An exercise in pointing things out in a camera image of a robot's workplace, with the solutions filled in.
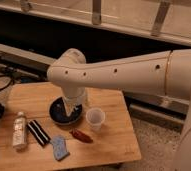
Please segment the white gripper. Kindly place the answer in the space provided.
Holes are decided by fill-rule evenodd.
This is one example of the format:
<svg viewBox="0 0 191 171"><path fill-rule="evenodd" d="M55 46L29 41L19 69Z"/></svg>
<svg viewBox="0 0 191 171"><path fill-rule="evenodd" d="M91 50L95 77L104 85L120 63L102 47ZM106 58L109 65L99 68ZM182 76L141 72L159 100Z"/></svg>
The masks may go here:
<svg viewBox="0 0 191 171"><path fill-rule="evenodd" d="M75 111L82 112L82 104L87 99L87 91L83 87L78 88L63 88L63 99L67 103L65 104L66 116L70 117L73 112L73 106Z"/></svg>

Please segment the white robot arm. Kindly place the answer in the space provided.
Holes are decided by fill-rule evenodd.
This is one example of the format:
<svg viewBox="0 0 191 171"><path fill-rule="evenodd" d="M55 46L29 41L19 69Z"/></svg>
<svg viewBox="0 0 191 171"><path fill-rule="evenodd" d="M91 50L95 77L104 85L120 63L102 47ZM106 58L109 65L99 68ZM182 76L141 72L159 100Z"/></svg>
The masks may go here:
<svg viewBox="0 0 191 171"><path fill-rule="evenodd" d="M87 87L187 100L187 118L171 171L191 171L191 49L88 63L81 51L71 48L49 66L47 78L74 104L83 102Z"/></svg>

